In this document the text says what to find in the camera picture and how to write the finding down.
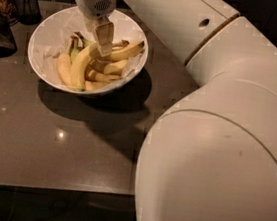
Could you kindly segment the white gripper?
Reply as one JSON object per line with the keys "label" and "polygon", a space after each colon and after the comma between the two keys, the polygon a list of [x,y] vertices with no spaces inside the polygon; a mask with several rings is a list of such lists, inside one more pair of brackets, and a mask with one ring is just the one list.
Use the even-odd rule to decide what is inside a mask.
{"label": "white gripper", "polygon": [[93,31],[102,57],[110,55],[114,35],[114,24],[109,20],[116,8],[116,0],[75,0],[83,14],[88,31]]}

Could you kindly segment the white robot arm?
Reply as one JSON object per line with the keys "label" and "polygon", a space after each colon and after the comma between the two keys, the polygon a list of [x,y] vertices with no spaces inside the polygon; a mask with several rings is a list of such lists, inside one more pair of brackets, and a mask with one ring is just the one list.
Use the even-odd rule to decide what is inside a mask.
{"label": "white robot arm", "polygon": [[[75,0],[99,43],[98,3]],[[124,0],[197,89],[149,130],[137,221],[277,221],[277,48],[223,0]]]}

